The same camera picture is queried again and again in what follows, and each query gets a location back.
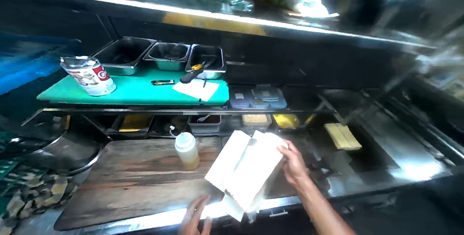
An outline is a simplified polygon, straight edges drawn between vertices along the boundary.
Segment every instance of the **wooden cutting board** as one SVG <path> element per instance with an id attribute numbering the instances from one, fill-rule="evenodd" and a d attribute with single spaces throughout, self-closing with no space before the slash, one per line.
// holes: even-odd
<path id="1" fill-rule="evenodd" d="M 195 198 L 223 193 L 204 179 L 215 161 L 218 137 L 196 138 L 200 166 L 186 171 L 174 139 L 115 141 L 106 145 L 85 182 L 55 223 L 70 230 L 185 208 Z"/>

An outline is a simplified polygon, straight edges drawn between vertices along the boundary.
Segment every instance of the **hand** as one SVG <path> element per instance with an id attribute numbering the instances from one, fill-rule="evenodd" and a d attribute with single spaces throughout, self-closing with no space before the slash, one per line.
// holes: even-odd
<path id="1" fill-rule="evenodd" d="M 211 218 L 206 218 L 201 233 L 198 231 L 198 222 L 200 222 L 201 212 L 205 208 L 210 197 L 209 195 L 201 196 L 190 204 L 182 220 L 179 231 L 177 232 L 178 235 L 209 235 L 212 226 Z"/>
<path id="2" fill-rule="evenodd" d="M 279 150 L 287 159 L 283 165 L 285 178 L 290 185 L 299 191 L 301 184 L 310 180 L 308 176 L 309 170 L 306 168 L 301 152 L 298 151 L 295 145 L 289 140 L 284 140 L 284 142 L 287 143 L 289 148 L 287 149 L 280 146 L 277 147 L 277 150 Z"/>

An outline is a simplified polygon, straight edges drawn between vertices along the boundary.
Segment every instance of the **red label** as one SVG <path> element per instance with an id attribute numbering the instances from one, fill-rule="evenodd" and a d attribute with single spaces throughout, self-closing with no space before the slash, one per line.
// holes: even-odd
<path id="1" fill-rule="evenodd" d="M 92 70 L 95 72 L 96 76 L 100 78 L 100 80 L 106 81 L 109 79 L 108 73 L 105 71 L 105 69 L 102 66 L 97 66 L 95 68 L 92 68 Z"/>

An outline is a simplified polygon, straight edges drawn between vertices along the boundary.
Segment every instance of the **drawer handle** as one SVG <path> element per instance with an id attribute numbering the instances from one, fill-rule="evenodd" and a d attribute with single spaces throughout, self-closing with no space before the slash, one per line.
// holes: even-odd
<path id="1" fill-rule="evenodd" d="M 282 215 L 285 215 L 285 214 L 288 214 L 288 212 L 285 211 L 285 209 L 283 209 L 283 212 L 276 213 L 276 214 L 274 214 L 274 213 L 271 211 L 269 217 L 282 216 Z"/>

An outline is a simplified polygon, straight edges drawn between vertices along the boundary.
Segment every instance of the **lighter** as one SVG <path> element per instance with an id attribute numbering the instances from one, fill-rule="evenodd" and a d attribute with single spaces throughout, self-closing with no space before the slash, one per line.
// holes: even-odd
<path id="1" fill-rule="evenodd" d="M 166 85 L 166 84 L 175 84 L 174 80 L 154 80 L 151 81 L 152 85 Z"/>

